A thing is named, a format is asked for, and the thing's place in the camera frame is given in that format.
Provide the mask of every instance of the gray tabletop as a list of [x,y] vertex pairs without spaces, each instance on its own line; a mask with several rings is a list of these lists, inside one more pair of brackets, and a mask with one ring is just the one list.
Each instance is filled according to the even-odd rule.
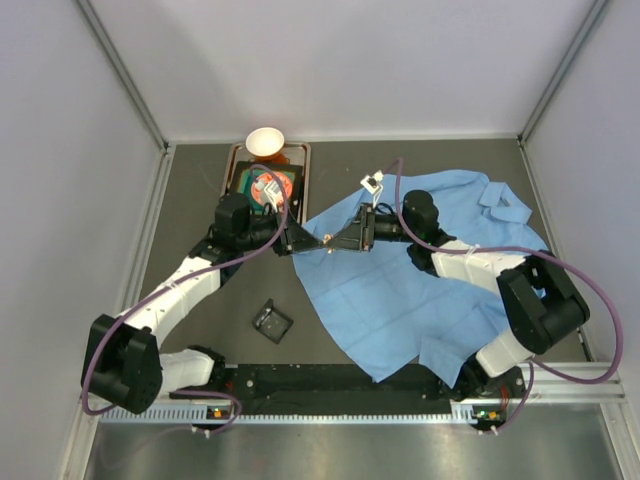
[[[215,207],[230,145],[177,147],[143,284],[149,293],[178,267],[206,233]],[[314,143],[308,198],[312,218],[359,187],[366,173],[405,159],[405,174],[461,168],[504,181],[529,205],[529,224],[546,237],[533,190],[515,140],[452,140]],[[272,298],[294,320],[278,345],[260,335],[251,320]],[[211,347],[229,363],[350,363],[331,339],[296,276],[291,258],[265,253],[246,264],[227,285],[198,304],[169,335],[165,352],[188,345]],[[584,355],[571,336],[544,357],[579,361]]]

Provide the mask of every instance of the black wire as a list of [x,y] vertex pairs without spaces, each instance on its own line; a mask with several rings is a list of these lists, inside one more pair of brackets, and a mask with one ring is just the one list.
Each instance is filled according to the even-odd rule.
[[391,215],[395,215],[396,214],[396,212],[393,211],[393,208],[391,208],[391,205],[389,205],[388,203],[380,202],[376,206],[376,212],[384,213],[384,211],[380,207],[384,207],[387,210],[387,212],[389,214],[391,214]]

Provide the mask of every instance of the brown tray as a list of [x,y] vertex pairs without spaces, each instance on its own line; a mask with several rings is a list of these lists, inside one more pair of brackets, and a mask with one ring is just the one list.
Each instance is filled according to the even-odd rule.
[[[282,153],[289,159],[291,165],[301,165],[304,167],[302,173],[302,197],[301,205],[298,209],[298,222],[303,224],[307,221],[307,198],[309,194],[309,171],[311,168],[311,145],[303,142],[285,143],[282,147]],[[229,192],[231,180],[235,171],[236,162],[252,161],[253,155],[249,153],[244,142],[231,145],[229,156],[227,158],[227,167],[224,172],[224,180],[222,182],[222,191]]]

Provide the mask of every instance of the robotic arm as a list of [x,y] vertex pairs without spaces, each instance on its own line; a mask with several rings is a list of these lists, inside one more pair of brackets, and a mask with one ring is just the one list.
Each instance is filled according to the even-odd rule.
[[[519,362],[547,351],[589,318],[586,303],[563,269],[537,257],[473,253],[473,247],[440,228],[438,210],[428,192],[407,193],[402,215],[411,231],[431,245],[470,253],[449,255],[422,248],[405,233],[397,215],[378,213],[371,203],[361,204],[351,223],[327,241],[315,238],[289,218],[272,248],[286,256],[318,248],[366,252],[375,241],[409,243],[407,252],[419,270],[466,281],[501,296],[510,328],[466,362],[458,396],[482,391]],[[224,370],[224,358],[208,349],[190,347],[163,355],[158,350],[180,320],[223,286],[238,266],[195,273],[264,246],[280,222],[282,218],[275,211],[253,215],[244,195],[223,196],[207,236],[158,287],[169,291],[132,315],[111,338],[91,376],[89,391],[132,413],[141,413],[158,395],[205,385],[219,369]],[[176,283],[186,275],[191,278]],[[82,379],[98,343],[114,322],[114,318],[102,315],[93,323]]]

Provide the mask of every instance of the white bowl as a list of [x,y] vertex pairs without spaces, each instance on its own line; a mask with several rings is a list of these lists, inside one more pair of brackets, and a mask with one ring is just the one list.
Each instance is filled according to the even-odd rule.
[[247,150],[256,157],[271,157],[284,146],[284,135],[277,128],[263,127],[254,130],[245,141]]

